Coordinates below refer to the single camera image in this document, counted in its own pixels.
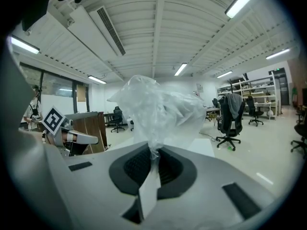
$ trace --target plastic bag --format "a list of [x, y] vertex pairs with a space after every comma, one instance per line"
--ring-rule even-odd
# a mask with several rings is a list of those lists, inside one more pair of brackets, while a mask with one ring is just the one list
[[135, 139], [147, 140], [152, 159], [165, 142], [185, 147], [196, 137], [206, 117], [203, 100], [196, 95], [163, 89], [155, 80], [133, 76], [108, 99], [134, 122]]

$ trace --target window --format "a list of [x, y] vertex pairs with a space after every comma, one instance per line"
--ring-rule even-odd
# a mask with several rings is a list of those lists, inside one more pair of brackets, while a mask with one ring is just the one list
[[42, 94], [72, 97], [72, 81], [45, 72]]
[[27, 67], [24, 64], [20, 64], [21, 71], [24, 75], [26, 82], [32, 87], [33, 85], [39, 86], [41, 71]]

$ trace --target cable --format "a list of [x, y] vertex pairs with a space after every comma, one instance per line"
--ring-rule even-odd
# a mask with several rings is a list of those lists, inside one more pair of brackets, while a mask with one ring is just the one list
[[210, 137], [211, 137], [211, 141], [212, 141], [212, 142], [215, 142], [215, 141], [216, 141], [215, 138], [213, 138], [212, 136], [210, 136]]

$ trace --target white floor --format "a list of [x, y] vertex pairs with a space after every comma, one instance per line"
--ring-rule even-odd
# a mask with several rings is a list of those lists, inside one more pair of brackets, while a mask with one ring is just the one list
[[[241, 140], [241, 144], [235, 143], [236, 151], [229, 150], [228, 143], [217, 148], [218, 142], [211, 141], [214, 155], [252, 177], [279, 197], [291, 187], [304, 162], [300, 150], [290, 152], [291, 140], [300, 140], [300, 136], [294, 130], [297, 116], [293, 109], [285, 107], [283, 114], [276, 120], [260, 118], [264, 125], [248, 125], [249, 119], [249, 116], [244, 116], [242, 120], [243, 130], [236, 137]], [[110, 149], [133, 137], [133, 131], [131, 132], [127, 126], [125, 131], [120, 130], [119, 133], [111, 133], [111, 129], [106, 129]], [[208, 120], [200, 132], [214, 138], [221, 136], [213, 122]], [[210, 137], [198, 134], [197, 138]]]

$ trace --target air vent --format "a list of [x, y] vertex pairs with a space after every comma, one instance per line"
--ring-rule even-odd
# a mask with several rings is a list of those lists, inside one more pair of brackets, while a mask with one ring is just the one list
[[118, 49], [120, 50], [121, 54], [124, 55], [126, 51], [124, 50], [123, 44], [121, 43], [119, 37], [117, 36], [117, 33], [113, 27], [113, 24], [109, 20], [109, 17], [105, 11], [105, 8], [102, 7], [97, 10], [97, 13], [99, 17], [101, 18], [102, 22], [105, 24], [105, 27], [109, 31], [111, 37], [113, 38], [115, 44], [117, 45]]

